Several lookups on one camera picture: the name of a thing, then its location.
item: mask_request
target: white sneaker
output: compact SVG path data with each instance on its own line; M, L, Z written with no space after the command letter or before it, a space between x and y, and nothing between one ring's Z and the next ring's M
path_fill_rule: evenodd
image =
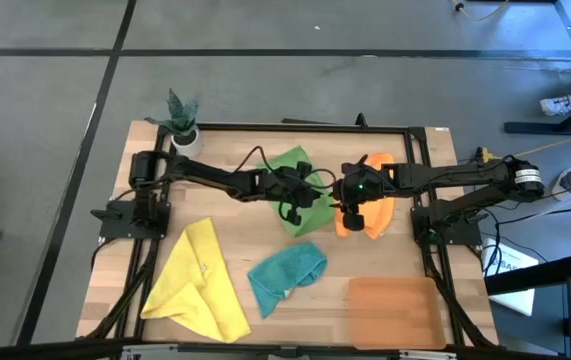
M552 195L554 196L554 199L558 201L564 201L571 198L571 192L561 186L561 179L570 171L571 167L563 170L563 172L558 175L558 179L556 179L554 186L552 186Z
M565 115L571 111L571 95L540 101L541 109L547 116Z

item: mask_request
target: potted plant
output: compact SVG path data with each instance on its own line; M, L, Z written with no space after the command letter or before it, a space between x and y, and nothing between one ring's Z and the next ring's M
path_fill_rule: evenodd
M145 120L152 124L164 126L169 130L172 135L172 143L179 155L198 155L203 148L203 140L198 126L196 126L198 101L192 99L183 106L174 91L169 89L167 107L169 108L170 119L155 120L151 117L146 117Z

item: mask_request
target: wooden table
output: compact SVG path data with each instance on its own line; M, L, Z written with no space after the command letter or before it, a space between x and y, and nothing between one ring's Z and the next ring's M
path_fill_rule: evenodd
M131 156L142 150L153 149L156 131L156 126L141 121L132 122L114 195L129 189L127 179ZM427 128L426 132L432 166L456 164L449 130ZM262 145L268 158L301 145L315 167L330 169L337 175L341 174L341 163L356 162L366 153L387 152L394 156L396 162L407 161L403 137L399 135L213 130L202 131L201 135L205 146L194 160L229 171L255 145ZM420 159L418 144L414 145ZM258 155L253 156L246 168L254 167L259 159ZM439 198L452 199L461 196L463 190L439 189L437 193ZM160 245L155 279L183 228L205 217L212 217L227 270L252 329L252 333L240 339L239 343L350 345L346 316L346 291L350 278L424 276L420 251L413 241L409 217L409 209L413 205L411 199L396 200L392 223L386 234L377 240L369 239L364 233L337 238L333 223L293 238L282 228L278 216L268 203L240 203L219 190L187 182L172 184L169 201L173 206L170 226L168 235ZM261 319L247 279L248 271L270 255L306 241L313 242L327 256L325 273L316 284L297 288L292 297L280 302L267 319ZM98 254L77 335L85 335L93 330L117 301L123 290L132 244L132 240L117 240ZM448 250L459 302L483 334L497 343L478 259L463 246L449 246ZM452 343L449 314L442 299L440 306L448 343ZM133 334L135 309L138 309L137 301L130 307L126 335ZM213 342L169 319L146 321L144 339Z

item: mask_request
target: green cloth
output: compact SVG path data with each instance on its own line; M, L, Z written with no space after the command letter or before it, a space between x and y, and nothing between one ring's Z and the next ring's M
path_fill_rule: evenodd
M277 169L281 166L291 166L295 168L296 164L299 161L311 163L309 161L309 158L307 157L307 154L305 153L305 150L303 150L303 148L300 146L297 146L292 150L280 156L277 156L271 160L268 160L269 166L272 169ZM266 168L265 164L263 164L262 162L258 164L257 167L261 169ZM329 185L329 184L323 184L323 181L321 180L320 176L318 176L318 173L311 174L310 176L307 177L307 179L305 179L305 181L317 186ZM292 234L292 236L301 236L307 234L308 232L314 231L319 227L327 224L334 218L334 208L330 207L330 205L332 204L332 199L329 196L329 191L326 189L315 189L315 190L323 193L323 195L320 198L316 199L316 201L314 201L314 205L312 205L311 208L297 209L298 215L301 216L301 224L299 226L296 226L281 219L283 227L285 228L285 230L287 230L288 233ZM272 206L274 211L276 211L276 214L278 216L279 203L271 201L270 205ZM291 208L292 206L290 204L283 204L283 209L282 209L283 214L287 214L287 212Z

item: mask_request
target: green plant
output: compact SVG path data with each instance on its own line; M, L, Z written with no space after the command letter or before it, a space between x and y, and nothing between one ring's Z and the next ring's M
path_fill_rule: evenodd
M178 99L172 89L169 89L169 100L167 100L170 119L156 120L146 117L145 121L166 127L172 134L187 136L196 123L196 112L198 111L198 101L190 100L185 106Z

